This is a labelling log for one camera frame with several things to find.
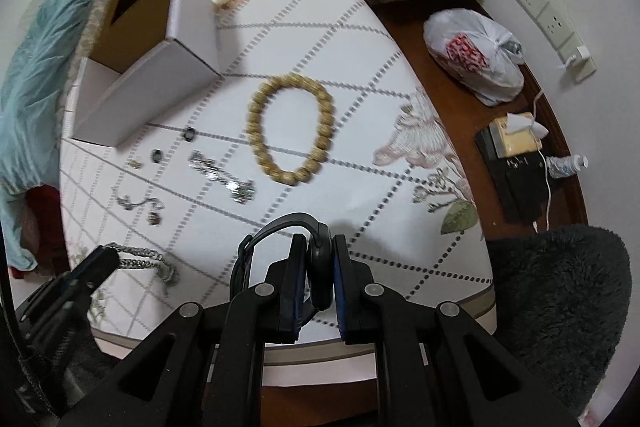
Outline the black smart band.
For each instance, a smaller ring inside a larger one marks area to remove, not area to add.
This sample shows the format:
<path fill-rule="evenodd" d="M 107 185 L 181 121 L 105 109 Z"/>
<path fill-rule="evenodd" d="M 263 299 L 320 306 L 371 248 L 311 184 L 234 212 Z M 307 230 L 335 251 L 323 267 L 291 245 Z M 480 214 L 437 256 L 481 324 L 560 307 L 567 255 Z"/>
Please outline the black smart band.
<path fill-rule="evenodd" d="M 318 311 L 326 311 L 333 301 L 334 254 L 327 225 L 304 212 L 293 212 L 264 225 L 254 235 L 247 235 L 238 247 L 238 257 L 231 272 L 229 299 L 248 287 L 254 249 L 268 236 L 287 228 L 299 227 L 309 233 L 305 268 L 310 286 L 310 303 Z"/>

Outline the small silver earring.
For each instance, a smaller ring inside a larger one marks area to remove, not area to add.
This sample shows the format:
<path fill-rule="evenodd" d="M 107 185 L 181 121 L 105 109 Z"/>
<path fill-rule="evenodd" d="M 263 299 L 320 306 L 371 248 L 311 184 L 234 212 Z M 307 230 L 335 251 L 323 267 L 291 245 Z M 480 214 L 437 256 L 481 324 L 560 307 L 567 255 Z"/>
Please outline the small silver earring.
<path fill-rule="evenodd" d="M 149 225 L 159 225 L 162 222 L 162 218 L 156 212 L 151 212 L 148 216 Z"/>

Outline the white cardboard box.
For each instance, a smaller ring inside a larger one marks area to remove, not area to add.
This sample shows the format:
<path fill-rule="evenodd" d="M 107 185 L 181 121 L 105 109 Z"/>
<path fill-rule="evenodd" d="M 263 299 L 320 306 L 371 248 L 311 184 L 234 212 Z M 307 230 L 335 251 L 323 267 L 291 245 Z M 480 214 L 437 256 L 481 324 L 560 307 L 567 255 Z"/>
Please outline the white cardboard box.
<path fill-rule="evenodd" d="M 221 77 L 212 0 L 138 0 L 78 70 L 70 136 L 118 147 Z"/>

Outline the teal blanket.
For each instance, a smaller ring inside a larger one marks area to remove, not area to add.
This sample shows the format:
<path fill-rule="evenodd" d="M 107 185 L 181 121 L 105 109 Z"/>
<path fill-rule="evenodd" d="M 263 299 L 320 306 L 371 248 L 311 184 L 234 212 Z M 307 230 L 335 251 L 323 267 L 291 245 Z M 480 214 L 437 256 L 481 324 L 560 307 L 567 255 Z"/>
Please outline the teal blanket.
<path fill-rule="evenodd" d="M 2 82 L 1 225 L 6 262 L 20 272 L 38 265 L 22 245 L 25 198 L 58 179 L 67 72 L 92 2 L 43 0 Z"/>

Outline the black fluffy stool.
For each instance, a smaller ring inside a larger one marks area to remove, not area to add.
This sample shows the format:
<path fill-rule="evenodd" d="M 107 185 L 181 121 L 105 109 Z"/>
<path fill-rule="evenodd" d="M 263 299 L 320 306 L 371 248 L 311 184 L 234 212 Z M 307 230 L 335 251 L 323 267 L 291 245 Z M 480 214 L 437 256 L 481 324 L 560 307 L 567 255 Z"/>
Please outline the black fluffy stool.
<path fill-rule="evenodd" d="M 567 225 L 487 243 L 496 337 L 574 416 L 584 413 L 622 338 L 632 276 L 615 233 Z"/>

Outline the black box on floor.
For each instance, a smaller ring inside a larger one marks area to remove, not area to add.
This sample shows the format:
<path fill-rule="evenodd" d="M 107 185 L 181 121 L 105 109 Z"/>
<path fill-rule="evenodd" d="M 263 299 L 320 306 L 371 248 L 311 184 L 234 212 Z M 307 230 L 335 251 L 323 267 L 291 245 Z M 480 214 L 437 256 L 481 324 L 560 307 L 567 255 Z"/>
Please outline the black box on floor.
<path fill-rule="evenodd" d="M 541 150 L 500 158 L 488 126 L 477 132 L 474 142 L 497 191 L 506 222 L 531 225 L 547 217 L 551 190 Z"/>

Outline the tissue pack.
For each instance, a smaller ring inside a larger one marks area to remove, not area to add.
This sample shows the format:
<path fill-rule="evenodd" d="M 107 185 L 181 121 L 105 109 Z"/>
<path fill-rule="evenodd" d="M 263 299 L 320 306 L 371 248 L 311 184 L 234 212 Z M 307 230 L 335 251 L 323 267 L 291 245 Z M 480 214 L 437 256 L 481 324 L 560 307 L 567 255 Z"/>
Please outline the tissue pack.
<path fill-rule="evenodd" d="M 549 130 L 534 119 L 532 113 L 507 113 L 488 126 L 492 143 L 500 158 L 534 153 L 542 149 L 541 141 Z"/>

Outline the plastic bottle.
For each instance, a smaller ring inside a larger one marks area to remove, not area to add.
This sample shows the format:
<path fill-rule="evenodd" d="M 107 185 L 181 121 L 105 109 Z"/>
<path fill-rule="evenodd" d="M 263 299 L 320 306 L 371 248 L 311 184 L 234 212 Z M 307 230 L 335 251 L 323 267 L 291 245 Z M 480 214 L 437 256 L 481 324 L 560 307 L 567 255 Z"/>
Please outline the plastic bottle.
<path fill-rule="evenodd" d="M 589 166 L 586 156 L 572 155 L 564 157 L 547 157 L 546 165 L 549 176 L 553 179 L 565 179 L 577 176 Z"/>

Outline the white plastic bag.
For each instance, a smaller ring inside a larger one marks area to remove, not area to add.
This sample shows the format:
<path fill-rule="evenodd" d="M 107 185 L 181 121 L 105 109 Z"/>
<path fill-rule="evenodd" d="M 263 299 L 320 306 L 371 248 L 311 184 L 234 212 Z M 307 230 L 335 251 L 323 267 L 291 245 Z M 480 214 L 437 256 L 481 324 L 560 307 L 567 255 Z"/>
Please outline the white plastic bag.
<path fill-rule="evenodd" d="M 443 10 L 424 23 L 431 57 L 487 106 L 509 103 L 524 87 L 520 40 L 494 20 L 467 9 Z"/>

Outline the white charger plug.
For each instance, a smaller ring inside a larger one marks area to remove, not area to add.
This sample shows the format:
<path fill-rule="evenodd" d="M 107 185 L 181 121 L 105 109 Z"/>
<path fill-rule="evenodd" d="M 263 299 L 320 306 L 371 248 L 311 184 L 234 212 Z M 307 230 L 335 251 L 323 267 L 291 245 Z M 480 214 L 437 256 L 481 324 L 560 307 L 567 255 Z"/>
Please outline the white charger plug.
<path fill-rule="evenodd" d="M 578 46 L 574 49 L 573 54 L 566 60 L 566 67 L 575 67 L 578 64 L 587 62 L 591 57 L 591 53 L 586 46 Z"/>

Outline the wall socket strip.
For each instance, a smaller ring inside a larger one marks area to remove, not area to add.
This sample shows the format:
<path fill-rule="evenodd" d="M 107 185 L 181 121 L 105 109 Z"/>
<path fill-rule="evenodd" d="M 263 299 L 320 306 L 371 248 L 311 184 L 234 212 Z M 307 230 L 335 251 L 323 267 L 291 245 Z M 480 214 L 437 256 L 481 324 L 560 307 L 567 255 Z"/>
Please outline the wall socket strip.
<path fill-rule="evenodd" d="M 561 68 L 567 70 L 576 82 L 582 82 L 597 72 L 591 55 L 587 62 L 575 67 L 566 67 L 566 60 L 578 46 L 586 46 L 573 24 L 551 0 L 515 0 L 559 55 Z"/>

